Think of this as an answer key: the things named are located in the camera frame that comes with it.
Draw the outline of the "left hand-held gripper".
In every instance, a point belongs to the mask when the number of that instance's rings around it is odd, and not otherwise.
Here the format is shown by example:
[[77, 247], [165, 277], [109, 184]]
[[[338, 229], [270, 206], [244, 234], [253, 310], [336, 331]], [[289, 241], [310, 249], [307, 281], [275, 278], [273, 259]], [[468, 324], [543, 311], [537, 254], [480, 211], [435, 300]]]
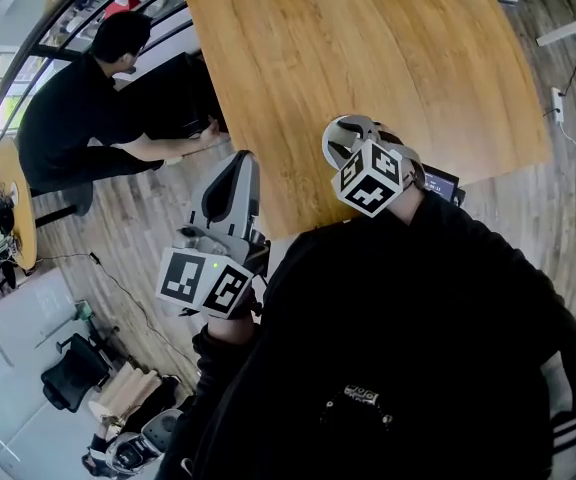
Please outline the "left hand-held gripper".
[[257, 230], [241, 238], [210, 231], [251, 229], [259, 214], [259, 168], [241, 150], [204, 173], [191, 196], [189, 222], [160, 262], [155, 295], [183, 316], [236, 317], [256, 276], [267, 274], [271, 242]]

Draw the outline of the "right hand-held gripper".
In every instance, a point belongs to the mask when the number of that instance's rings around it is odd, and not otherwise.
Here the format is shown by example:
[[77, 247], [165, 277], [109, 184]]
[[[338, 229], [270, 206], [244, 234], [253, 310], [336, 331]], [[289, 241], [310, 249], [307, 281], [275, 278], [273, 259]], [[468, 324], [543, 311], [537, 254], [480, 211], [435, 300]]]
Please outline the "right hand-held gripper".
[[334, 120], [328, 125], [328, 163], [336, 197], [374, 217], [407, 189], [424, 188], [419, 155], [387, 127], [366, 117]]

